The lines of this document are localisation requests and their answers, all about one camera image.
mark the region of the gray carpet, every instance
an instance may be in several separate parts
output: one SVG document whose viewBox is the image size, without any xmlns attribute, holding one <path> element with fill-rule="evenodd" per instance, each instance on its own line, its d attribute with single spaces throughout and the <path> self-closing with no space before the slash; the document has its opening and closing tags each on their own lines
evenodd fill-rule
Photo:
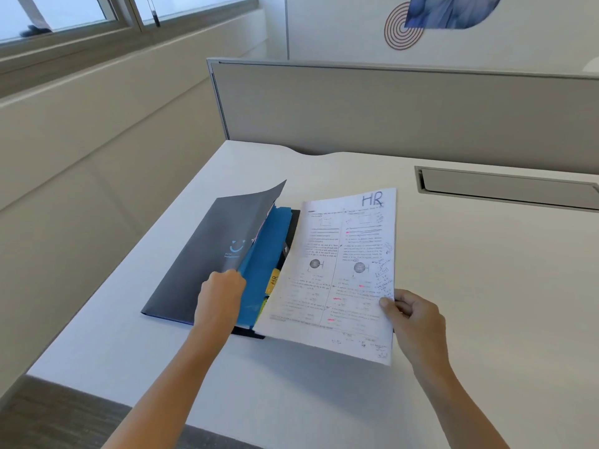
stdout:
<svg viewBox="0 0 599 449">
<path fill-rule="evenodd" d="M 0 449 L 99 448 L 130 407 L 24 377 L 0 410 Z M 180 449 L 258 449 L 206 430 L 185 426 Z"/>
</svg>

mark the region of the concentric circle design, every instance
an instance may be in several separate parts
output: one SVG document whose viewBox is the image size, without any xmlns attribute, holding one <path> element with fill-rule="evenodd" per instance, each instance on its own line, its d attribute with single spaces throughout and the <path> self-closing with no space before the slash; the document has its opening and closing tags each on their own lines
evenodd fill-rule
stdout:
<svg viewBox="0 0 599 449">
<path fill-rule="evenodd" d="M 395 50 L 407 50 L 424 34 L 424 28 L 406 28 L 410 2 L 401 3 L 387 17 L 385 41 Z"/>
</svg>

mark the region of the blue leaf painting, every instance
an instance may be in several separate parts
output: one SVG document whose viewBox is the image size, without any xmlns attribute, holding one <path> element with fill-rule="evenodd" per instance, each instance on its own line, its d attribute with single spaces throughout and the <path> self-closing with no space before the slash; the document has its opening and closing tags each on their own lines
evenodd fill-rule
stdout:
<svg viewBox="0 0 599 449">
<path fill-rule="evenodd" d="M 407 28 L 463 30 L 481 23 L 501 0 L 411 0 Z"/>
</svg>

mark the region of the desk surface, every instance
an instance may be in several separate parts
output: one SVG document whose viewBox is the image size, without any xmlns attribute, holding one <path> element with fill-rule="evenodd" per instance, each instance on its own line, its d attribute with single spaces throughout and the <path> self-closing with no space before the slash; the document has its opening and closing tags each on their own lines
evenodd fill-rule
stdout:
<svg viewBox="0 0 599 449">
<path fill-rule="evenodd" d="M 452 364 L 513 447 L 599 441 L 599 214 L 419 194 L 414 166 L 599 177 L 224 143 L 30 369 L 133 405 L 189 326 L 139 313 L 216 197 L 287 179 L 278 205 L 397 188 L 395 285 L 438 303 Z M 231 336 L 188 424 L 266 448 L 447 447 L 407 360 L 387 367 Z"/>
</svg>

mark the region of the handwritten notes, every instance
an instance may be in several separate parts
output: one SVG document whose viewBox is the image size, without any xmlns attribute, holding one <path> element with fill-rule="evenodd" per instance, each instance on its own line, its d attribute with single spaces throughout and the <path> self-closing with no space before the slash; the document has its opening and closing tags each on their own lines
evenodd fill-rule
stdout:
<svg viewBox="0 0 599 449">
<path fill-rule="evenodd" d="M 391 364 L 395 189 L 304 202 L 292 248 L 254 331 Z"/>
</svg>

